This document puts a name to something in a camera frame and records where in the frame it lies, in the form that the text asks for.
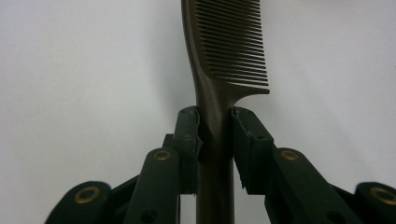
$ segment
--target white wall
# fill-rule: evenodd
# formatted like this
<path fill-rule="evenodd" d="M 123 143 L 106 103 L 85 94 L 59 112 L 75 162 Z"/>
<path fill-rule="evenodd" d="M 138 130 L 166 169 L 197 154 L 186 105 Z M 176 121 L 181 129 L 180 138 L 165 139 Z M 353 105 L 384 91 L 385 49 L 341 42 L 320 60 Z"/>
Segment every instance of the white wall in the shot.
<path fill-rule="evenodd" d="M 238 105 L 348 191 L 396 187 L 395 11 L 391 0 L 262 1 L 271 94 Z M 178 0 L 1 1 L 2 222 L 43 223 L 75 185 L 137 175 L 194 104 Z M 263 197 L 236 188 L 237 223 L 262 223 Z"/>

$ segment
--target screw hole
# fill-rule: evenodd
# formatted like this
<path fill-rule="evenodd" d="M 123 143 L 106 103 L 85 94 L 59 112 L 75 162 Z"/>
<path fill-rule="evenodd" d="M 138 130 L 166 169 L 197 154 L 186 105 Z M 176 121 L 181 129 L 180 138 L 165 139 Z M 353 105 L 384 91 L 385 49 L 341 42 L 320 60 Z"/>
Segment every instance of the screw hole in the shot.
<path fill-rule="evenodd" d="M 380 187 L 372 187 L 370 193 L 382 203 L 396 205 L 396 194 Z"/>
<path fill-rule="evenodd" d="M 146 212 L 144 212 L 141 216 L 141 220 L 144 223 L 153 223 L 155 221 L 155 219 L 157 219 L 157 212 L 154 210 L 147 210 Z"/>
<path fill-rule="evenodd" d="M 171 153 L 165 150 L 158 151 L 154 154 L 155 159 L 159 161 L 168 160 L 171 157 Z"/>
<path fill-rule="evenodd" d="M 291 150 L 283 150 L 280 155 L 288 161 L 295 161 L 299 158 L 298 154 Z"/>
<path fill-rule="evenodd" d="M 346 219 L 343 217 L 343 215 L 333 211 L 327 213 L 327 219 L 329 219 L 331 223 L 336 223 L 336 224 L 346 223 Z"/>
<path fill-rule="evenodd" d="M 99 188 L 96 186 L 90 186 L 85 189 L 80 190 L 75 195 L 76 203 L 90 203 L 95 200 L 100 194 Z"/>

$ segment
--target comb teeth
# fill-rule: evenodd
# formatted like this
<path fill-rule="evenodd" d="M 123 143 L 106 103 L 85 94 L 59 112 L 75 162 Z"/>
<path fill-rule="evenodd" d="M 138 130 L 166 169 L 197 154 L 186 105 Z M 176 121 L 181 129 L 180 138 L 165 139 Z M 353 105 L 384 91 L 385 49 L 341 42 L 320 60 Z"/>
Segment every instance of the comb teeth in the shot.
<path fill-rule="evenodd" d="M 266 87 L 260 1 L 196 0 L 203 53 L 217 80 Z"/>

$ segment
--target metal rivet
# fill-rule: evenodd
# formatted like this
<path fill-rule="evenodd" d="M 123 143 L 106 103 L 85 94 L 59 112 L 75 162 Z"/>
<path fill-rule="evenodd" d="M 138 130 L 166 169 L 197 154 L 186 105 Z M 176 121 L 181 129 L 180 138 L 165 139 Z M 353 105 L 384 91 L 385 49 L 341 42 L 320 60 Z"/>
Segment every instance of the metal rivet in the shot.
<path fill-rule="evenodd" d="M 380 187 L 370 188 L 370 193 L 382 203 L 396 205 L 396 194 Z"/>
<path fill-rule="evenodd" d="M 283 150 L 280 152 L 280 155 L 289 161 L 295 161 L 298 159 L 298 154 L 290 150 Z"/>
<path fill-rule="evenodd" d="M 171 153 L 168 151 L 158 151 L 154 154 L 155 159 L 159 161 L 165 161 L 171 158 Z"/>
<path fill-rule="evenodd" d="M 100 194 L 100 189 L 96 186 L 90 186 L 85 189 L 81 189 L 75 195 L 76 203 L 90 203 L 95 200 Z"/>

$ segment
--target comb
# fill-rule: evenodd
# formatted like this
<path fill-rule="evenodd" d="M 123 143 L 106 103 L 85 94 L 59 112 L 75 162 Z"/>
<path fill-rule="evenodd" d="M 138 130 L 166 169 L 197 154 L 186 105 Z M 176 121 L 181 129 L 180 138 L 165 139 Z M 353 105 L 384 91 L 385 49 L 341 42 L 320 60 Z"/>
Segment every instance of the comb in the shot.
<path fill-rule="evenodd" d="M 203 140 L 198 152 L 197 223 L 233 223 L 231 109 L 246 96 L 269 93 L 260 1 L 181 3 Z"/>

